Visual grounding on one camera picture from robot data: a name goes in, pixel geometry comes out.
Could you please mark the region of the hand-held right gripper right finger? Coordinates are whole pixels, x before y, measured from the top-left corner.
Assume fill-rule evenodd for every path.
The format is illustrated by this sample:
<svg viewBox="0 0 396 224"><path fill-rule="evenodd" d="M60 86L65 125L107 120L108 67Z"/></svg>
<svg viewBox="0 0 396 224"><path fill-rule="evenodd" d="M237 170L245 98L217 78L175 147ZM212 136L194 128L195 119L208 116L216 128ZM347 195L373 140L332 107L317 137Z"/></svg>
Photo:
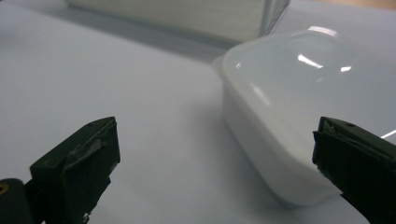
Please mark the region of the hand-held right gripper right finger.
<svg viewBox="0 0 396 224"><path fill-rule="evenodd" d="M371 224L396 224L396 146L363 128L322 117L312 162Z"/></svg>

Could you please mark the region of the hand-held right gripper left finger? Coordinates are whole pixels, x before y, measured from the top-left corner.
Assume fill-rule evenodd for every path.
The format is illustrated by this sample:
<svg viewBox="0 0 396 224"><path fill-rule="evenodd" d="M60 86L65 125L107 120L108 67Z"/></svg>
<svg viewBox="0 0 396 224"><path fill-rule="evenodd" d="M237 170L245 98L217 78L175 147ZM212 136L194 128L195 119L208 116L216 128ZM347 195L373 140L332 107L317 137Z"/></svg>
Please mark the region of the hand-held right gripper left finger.
<svg viewBox="0 0 396 224"><path fill-rule="evenodd" d="M87 224L120 163L117 122L92 121L30 167L26 184L36 224Z"/></svg>

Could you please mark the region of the white plastic tray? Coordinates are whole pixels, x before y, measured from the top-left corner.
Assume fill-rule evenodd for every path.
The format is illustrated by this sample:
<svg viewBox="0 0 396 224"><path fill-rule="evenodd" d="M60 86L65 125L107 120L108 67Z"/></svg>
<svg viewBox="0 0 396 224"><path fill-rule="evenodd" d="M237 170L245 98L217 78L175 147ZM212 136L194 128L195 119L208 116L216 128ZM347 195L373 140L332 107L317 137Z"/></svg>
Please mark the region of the white plastic tray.
<svg viewBox="0 0 396 224"><path fill-rule="evenodd" d="M396 64L333 30L270 35L214 61L223 117L269 189L296 205L338 193L312 162L321 118L356 124L396 145Z"/></svg>

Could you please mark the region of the white rectangular box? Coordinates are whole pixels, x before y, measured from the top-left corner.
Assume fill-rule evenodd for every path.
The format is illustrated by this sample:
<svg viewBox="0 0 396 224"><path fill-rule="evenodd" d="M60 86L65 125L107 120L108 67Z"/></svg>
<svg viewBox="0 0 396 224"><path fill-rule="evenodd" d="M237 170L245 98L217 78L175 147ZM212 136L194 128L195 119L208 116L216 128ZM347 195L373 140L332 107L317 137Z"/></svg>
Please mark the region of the white rectangular box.
<svg viewBox="0 0 396 224"><path fill-rule="evenodd" d="M64 0L71 7L232 44L272 33L290 0Z"/></svg>

